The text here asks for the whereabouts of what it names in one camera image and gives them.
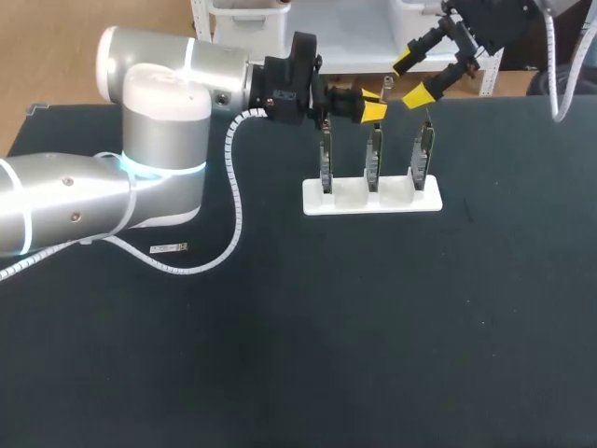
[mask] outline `black mount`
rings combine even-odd
[[[272,121],[300,124],[305,117],[322,129],[329,115],[360,122],[365,109],[361,92],[329,88],[319,75],[323,64],[317,54],[317,37],[296,32],[290,56],[267,57],[255,65],[249,107],[262,107]]]

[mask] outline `cable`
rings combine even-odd
[[[204,273],[213,269],[215,266],[221,264],[225,259],[227,259],[230,254],[236,248],[236,245],[239,243],[241,239],[241,233],[243,232],[243,203],[241,201],[241,193],[239,191],[239,186],[236,182],[236,175],[234,174],[234,166],[232,164],[232,142],[234,141],[234,134],[238,127],[246,121],[247,119],[260,119],[266,118],[268,115],[266,114],[264,109],[249,109],[242,112],[241,115],[236,117],[232,121],[229,126],[228,132],[226,133],[226,144],[224,145],[224,160],[226,163],[226,172],[228,173],[228,179],[230,182],[230,189],[232,190],[232,198],[234,200],[234,209],[236,212],[236,224],[234,227],[234,233],[232,234],[232,239],[228,244],[228,247],[222,252],[222,254],[213,259],[212,261],[203,264],[202,266],[197,266],[195,268],[175,268],[174,266],[169,266],[164,263],[160,263],[156,259],[152,259],[151,257],[147,256],[139,249],[133,247],[129,243],[122,241],[120,238],[116,236],[109,236],[104,239],[108,243],[116,245],[121,249],[127,251],[129,254],[133,255],[135,258],[141,260],[143,263],[148,264],[152,268],[155,268],[159,271],[164,273],[171,273],[173,275],[194,275],[197,273]]]
[[[234,166],[232,164],[232,142],[234,141],[234,134],[238,127],[247,119],[262,119],[266,118],[268,115],[264,109],[249,109],[245,110],[237,116],[232,123],[230,124],[228,131],[226,133],[226,144],[224,145],[224,161],[226,164],[226,172],[228,173],[228,179],[230,182],[230,189],[232,191],[232,198],[234,200],[234,209],[236,212],[236,224],[234,227],[234,233],[232,235],[232,239],[228,247],[222,252],[222,254],[213,259],[212,261],[203,264],[202,266],[197,266],[195,268],[175,268],[174,266],[168,266],[167,264],[160,263],[156,259],[152,259],[151,257],[147,256],[137,248],[133,247],[126,241],[117,238],[116,236],[107,236],[103,239],[108,243],[116,245],[117,247],[125,250],[129,254],[133,255],[135,258],[141,260],[143,263],[148,264],[152,268],[155,268],[159,271],[164,273],[171,273],[174,275],[193,275],[197,273],[204,273],[213,269],[215,266],[221,264],[225,259],[227,259],[230,254],[234,251],[239,240],[241,239],[241,233],[243,231],[243,203],[241,201],[241,193],[239,191],[238,183],[236,182],[236,175],[234,174]],[[112,154],[98,154],[96,157],[104,157],[106,155]],[[136,198],[131,198],[131,202],[134,203]],[[131,209],[131,204],[129,204],[128,211],[125,214],[125,217],[128,216]],[[9,266],[2,271],[0,271],[0,282],[8,279],[9,277],[13,276],[16,273],[24,271],[27,268],[30,268],[34,264],[37,264],[43,259],[46,259],[61,250],[64,250],[66,247],[74,245],[80,242],[88,242],[90,241],[89,238],[84,238],[80,241],[68,242],[63,243],[61,245],[54,245],[52,247],[47,247],[26,259],[22,259],[21,261]]]
[[[26,259],[22,259],[21,261],[13,264],[12,266],[8,266],[6,269],[0,271],[0,282],[12,277],[15,273],[19,273],[27,268],[31,268],[34,264],[37,264],[42,259],[46,259],[65,249],[66,247],[73,245],[74,243],[76,242],[62,243],[61,245],[53,245],[52,247],[47,247],[43,250],[40,250],[39,252],[36,252],[32,256],[27,257]]]
[[[589,28],[583,35],[580,45],[576,50],[575,58],[570,68],[570,75],[568,77],[568,83],[566,85],[566,91],[563,95],[562,106],[558,106],[558,83],[556,76],[556,32],[553,25],[553,18],[547,13],[543,13],[545,19],[545,27],[548,37],[548,77],[549,77],[549,102],[551,104],[551,116],[553,120],[559,123],[568,113],[570,104],[575,94],[576,84],[578,82],[578,76],[582,69],[582,64],[589,51],[590,43],[592,42],[595,34],[597,34],[597,17],[592,20]]]

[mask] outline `label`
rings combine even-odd
[[[150,254],[167,254],[169,252],[184,252],[187,250],[187,243],[181,243],[180,245],[152,245],[149,247]]]

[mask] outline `screw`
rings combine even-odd
[[[218,105],[227,105],[229,103],[229,101],[230,101],[229,97],[227,95],[225,95],[224,93],[220,93],[215,98],[215,102]]]

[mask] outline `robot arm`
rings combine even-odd
[[[314,35],[297,33],[287,59],[192,38],[109,28],[97,53],[101,95],[122,106],[123,151],[114,157],[36,154],[0,160],[0,256],[24,255],[129,228],[182,224],[201,208],[210,117],[250,108],[318,129],[330,115],[383,119],[366,91],[330,89]]]
[[[577,0],[446,0],[438,27],[419,39],[411,40],[394,65],[400,77],[426,57],[427,52],[444,37],[458,47],[456,63],[439,74],[426,78],[403,99],[408,108],[439,100],[446,89],[464,75],[473,77],[479,70],[476,55],[483,48],[493,56],[505,45],[516,41],[541,12],[558,16]],[[455,22],[451,14],[462,20]]]

